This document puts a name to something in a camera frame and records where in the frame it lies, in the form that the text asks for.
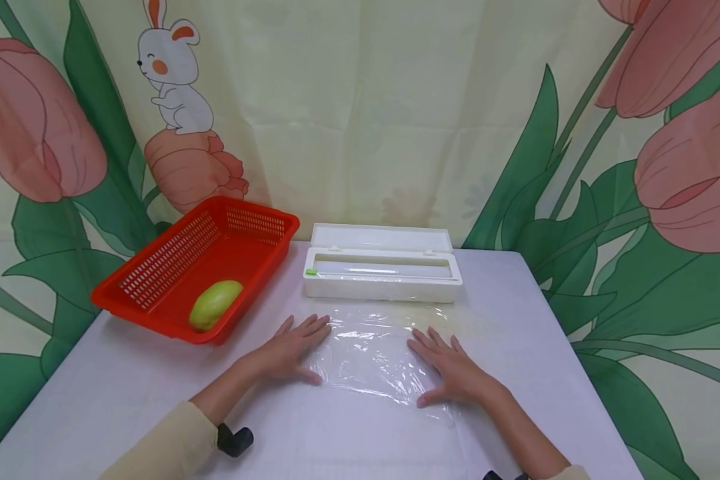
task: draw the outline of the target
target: plastic wrap dispenser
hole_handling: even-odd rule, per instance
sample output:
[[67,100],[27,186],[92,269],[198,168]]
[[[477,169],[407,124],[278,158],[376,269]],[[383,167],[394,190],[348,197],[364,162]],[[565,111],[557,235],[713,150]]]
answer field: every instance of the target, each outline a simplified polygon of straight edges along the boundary
[[463,284],[446,229],[315,223],[308,297],[450,303]]

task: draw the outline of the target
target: beige sleeve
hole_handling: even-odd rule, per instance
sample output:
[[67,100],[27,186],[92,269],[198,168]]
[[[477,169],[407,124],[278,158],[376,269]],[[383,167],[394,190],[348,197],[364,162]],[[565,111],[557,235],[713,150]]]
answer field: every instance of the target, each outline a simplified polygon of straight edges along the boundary
[[185,480],[215,450],[218,430],[197,406],[180,403],[99,480]]
[[573,465],[549,480],[589,480],[589,475],[583,467]]

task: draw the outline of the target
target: black clip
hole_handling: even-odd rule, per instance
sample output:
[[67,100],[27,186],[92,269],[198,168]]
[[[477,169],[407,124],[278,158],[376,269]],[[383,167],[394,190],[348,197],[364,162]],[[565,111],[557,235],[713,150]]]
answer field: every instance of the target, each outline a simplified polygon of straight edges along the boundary
[[[487,474],[483,477],[483,480],[502,480],[502,478],[495,471],[491,470],[490,472],[487,472]],[[528,480],[528,475],[522,474],[515,480]]]
[[217,448],[225,454],[236,459],[251,445],[253,445],[253,432],[249,428],[244,427],[238,433],[232,433],[227,424],[219,425]]

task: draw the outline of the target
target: finger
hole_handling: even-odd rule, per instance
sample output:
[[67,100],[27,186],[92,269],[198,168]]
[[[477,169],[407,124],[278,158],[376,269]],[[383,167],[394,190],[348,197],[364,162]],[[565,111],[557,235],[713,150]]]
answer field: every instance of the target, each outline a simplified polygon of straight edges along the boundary
[[314,322],[310,323],[307,327],[304,327],[304,337],[309,337],[311,334],[317,332],[323,326],[328,323],[328,321],[331,318],[328,315],[325,315],[324,317],[320,317],[316,319]]
[[318,375],[318,373],[313,372],[312,370],[310,370],[306,367],[296,367],[295,374],[303,382],[308,383],[310,385],[317,386],[317,385],[320,385],[321,383],[323,383],[323,379],[320,378],[320,375]]
[[328,334],[331,332],[331,326],[324,323],[322,327],[313,334],[311,334],[309,337],[306,337],[305,340],[307,341],[307,346],[309,348],[314,348],[316,345],[320,344],[320,342],[323,342],[323,340],[328,337]]
[[433,351],[435,350],[435,348],[436,348],[435,342],[433,342],[432,340],[427,338],[427,336],[424,333],[422,333],[421,330],[413,329],[413,335],[414,335],[414,337],[416,337],[416,340],[419,340],[419,342],[421,342],[421,344],[424,345],[426,348],[433,350]]
[[293,326],[293,315],[290,315],[290,317],[285,319],[285,322],[283,322],[283,324],[280,325],[280,328],[277,329],[277,332],[275,332],[274,337],[277,337],[278,335],[287,333],[291,329],[292,326]]
[[411,348],[411,350],[416,352],[417,355],[419,355],[422,359],[426,360],[427,363],[434,367],[435,353],[432,352],[432,350],[426,348],[424,345],[420,344],[416,340],[407,340],[407,345]]
[[440,348],[448,348],[448,344],[443,340],[442,337],[440,337],[440,334],[437,333],[437,330],[433,329],[432,327],[427,329],[427,333],[429,333],[429,337],[437,344]]
[[440,385],[438,388],[432,389],[429,392],[425,392],[424,395],[420,396],[419,399],[416,400],[416,406],[422,409],[426,406],[430,406],[435,403],[441,403],[445,400],[447,400],[445,388]]
[[308,318],[306,318],[306,320],[304,320],[304,322],[301,322],[301,324],[296,328],[303,330],[306,327],[309,327],[311,325],[311,323],[314,322],[316,319],[317,319],[317,314],[313,313]]
[[464,353],[467,354],[463,348],[461,348],[461,344],[458,343],[458,338],[456,338],[456,335],[451,335],[451,346],[454,347],[454,350],[456,350],[458,353]]

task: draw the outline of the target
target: rabbit ear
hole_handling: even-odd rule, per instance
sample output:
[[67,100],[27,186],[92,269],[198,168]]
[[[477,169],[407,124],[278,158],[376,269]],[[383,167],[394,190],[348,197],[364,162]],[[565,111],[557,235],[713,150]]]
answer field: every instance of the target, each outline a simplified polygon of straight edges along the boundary
[[189,20],[177,20],[170,27],[170,37],[173,41],[183,41],[190,45],[197,45],[200,42],[200,34]]
[[149,24],[153,29],[162,29],[166,17],[166,0],[143,0],[144,11],[147,12]]

